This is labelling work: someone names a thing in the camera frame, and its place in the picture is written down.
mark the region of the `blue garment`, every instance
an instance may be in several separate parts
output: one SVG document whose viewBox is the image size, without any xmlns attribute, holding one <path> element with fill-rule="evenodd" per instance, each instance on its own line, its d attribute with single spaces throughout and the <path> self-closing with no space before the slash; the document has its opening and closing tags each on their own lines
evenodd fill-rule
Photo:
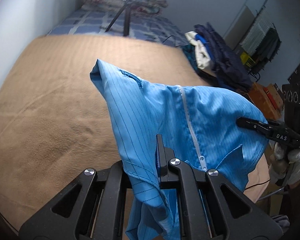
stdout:
<svg viewBox="0 0 300 240">
<path fill-rule="evenodd" d="M 235 54 L 225 43 L 223 38 L 207 23 L 195 25 L 195 32 L 202 36 L 206 41 L 214 57 L 212 70 L 226 85 L 239 88 L 248 92 L 252 87 L 252 81 L 247 70 L 242 65 L 240 57 Z"/>
<path fill-rule="evenodd" d="M 235 92 L 235 89 L 230 86 L 227 86 L 219 76 L 217 76 L 217 81 L 218 81 L 219 87 L 229 89 L 229 90 Z"/>
<path fill-rule="evenodd" d="M 195 51 L 194 51 L 194 46 L 191 44 L 188 44 L 186 46 L 181 46 L 183 53 L 186 55 L 190 65 L 198 73 L 199 68 L 197 64 L 197 60 L 195 58 Z"/>
<path fill-rule="evenodd" d="M 244 97 L 226 89 L 152 84 L 97 60 L 90 78 L 105 98 L 112 129 L 135 199 L 130 239 L 180 239 L 175 190 L 160 190 L 156 135 L 177 158 L 193 167 L 217 168 L 240 190 L 262 156 L 268 140 L 238 128 L 240 116 L 266 122 Z"/>
<path fill-rule="evenodd" d="M 205 38 L 203 38 L 202 36 L 200 36 L 199 34 L 197 34 L 197 35 L 195 36 L 195 39 L 196 39 L 197 41 L 201 41 L 201 42 L 202 42 L 202 44 L 206 47 L 206 50 L 207 50 L 207 52 L 208 52 L 208 54 L 209 54 L 211 60 L 213 61 L 213 63 L 215 63 L 214 56 L 213 56 L 213 54 L 212 54 L 212 52 L 211 52 L 211 50 L 210 50 L 210 48 L 209 48 L 209 44 L 208 44 L 208 42 L 205 40 Z"/>
</svg>

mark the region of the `metal screw cap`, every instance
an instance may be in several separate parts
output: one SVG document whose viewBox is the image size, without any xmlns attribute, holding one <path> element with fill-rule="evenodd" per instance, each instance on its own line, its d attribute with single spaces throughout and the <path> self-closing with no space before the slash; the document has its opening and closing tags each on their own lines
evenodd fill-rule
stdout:
<svg viewBox="0 0 300 240">
<path fill-rule="evenodd" d="M 84 174 L 85 174 L 86 176 L 91 176 L 91 175 L 94 174 L 94 169 L 88 168 L 88 169 L 86 169 L 86 170 L 84 171 Z"/>
<path fill-rule="evenodd" d="M 215 176 L 218 176 L 219 171 L 217 171 L 215 169 L 211 169 L 211 170 L 208 170 L 208 174 L 212 177 L 215 177 Z"/>
<path fill-rule="evenodd" d="M 179 160 L 179 159 L 171 159 L 170 160 L 170 163 L 172 164 L 172 165 L 179 165 L 180 163 L 181 163 L 181 161 Z"/>
</svg>

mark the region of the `white cloth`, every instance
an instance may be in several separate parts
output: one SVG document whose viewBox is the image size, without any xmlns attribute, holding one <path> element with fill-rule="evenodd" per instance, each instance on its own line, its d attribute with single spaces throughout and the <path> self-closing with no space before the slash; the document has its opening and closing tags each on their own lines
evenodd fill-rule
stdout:
<svg viewBox="0 0 300 240">
<path fill-rule="evenodd" d="M 211 60 L 210 55 L 202 42 L 195 39 L 196 35 L 196 32 L 185 33 L 187 40 L 191 45 L 194 46 L 195 58 L 197 60 L 198 68 L 212 76 L 216 76 L 215 73 L 213 73 L 211 70 L 211 68 L 213 67 L 213 61 Z"/>
<path fill-rule="evenodd" d="M 285 157 L 285 151 L 279 143 L 274 145 L 274 155 L 277 160 L 282 160 Z M 288 179 L 288 185 L 297 183 L 300 180 L 300 149 L 294 149 L 288 153 L 288 160 L 294 163 L 293 172 Z M 283 179 L 286 173 L 278 174 L 272 165 L 269 170 L 270 182 L 276 183 L 279 179 Z"/>
</svg>

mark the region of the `pocket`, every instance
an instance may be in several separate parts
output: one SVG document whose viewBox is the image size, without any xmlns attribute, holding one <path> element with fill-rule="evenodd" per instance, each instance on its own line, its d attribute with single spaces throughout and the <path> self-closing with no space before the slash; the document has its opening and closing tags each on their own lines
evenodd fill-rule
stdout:
<svg viewBox="0 0 300 240">
<path fill-rule="evenodd" d="M 132 78 L 138 84 L 139 88 L 142 88 L 142 82 L 137 76 L 125 70 L 121 70 L 121 73 L 129 78 Z"/>
</svg>

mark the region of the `tan blanket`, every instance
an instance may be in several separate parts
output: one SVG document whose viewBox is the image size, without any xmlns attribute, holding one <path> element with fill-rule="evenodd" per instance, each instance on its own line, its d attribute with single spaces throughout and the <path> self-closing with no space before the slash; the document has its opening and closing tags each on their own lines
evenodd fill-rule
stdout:
<svg viewBox="0 0 300 240">
<path fill-rule="evenodd" d="M 150 82 L 208 85 L 168 46 L 109 36 L 35 39 L 0 90 L 0 212 L 16 228 L 85 168 L 120 160 L 106 103 L 90 81 L 97 58 Z M 268 180 L 265 160 L 249 179 Z M 247 194 L 256 201 L 265 187 Z"/>
</svg>

